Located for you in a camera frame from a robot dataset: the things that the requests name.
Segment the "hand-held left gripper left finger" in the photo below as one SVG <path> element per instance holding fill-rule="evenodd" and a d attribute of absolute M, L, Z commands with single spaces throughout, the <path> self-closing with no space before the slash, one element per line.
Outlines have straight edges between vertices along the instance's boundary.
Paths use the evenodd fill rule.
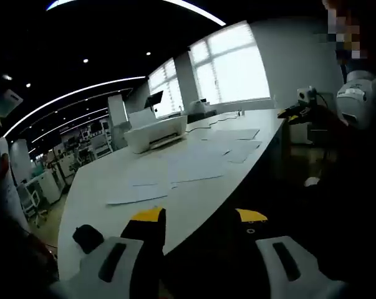
<path fill-rule="evenodd" d="M 53 298 L 158 298 L 164 258 L 166 210 L 135 214 L 118 237 L 105 238 L 92 226 L 76 228 L 84 252 L 80 270 L 50 286 Z"/>

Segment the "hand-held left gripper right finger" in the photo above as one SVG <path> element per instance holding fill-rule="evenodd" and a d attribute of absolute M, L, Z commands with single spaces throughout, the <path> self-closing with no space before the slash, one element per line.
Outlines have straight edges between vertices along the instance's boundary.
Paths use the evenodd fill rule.
<path fill-rule="evenodd" d="M 236 272 L 254 298 L 350 298 L 347 282 L 333 279 L 308 251 L 295 212 L 236 208 Z"/>

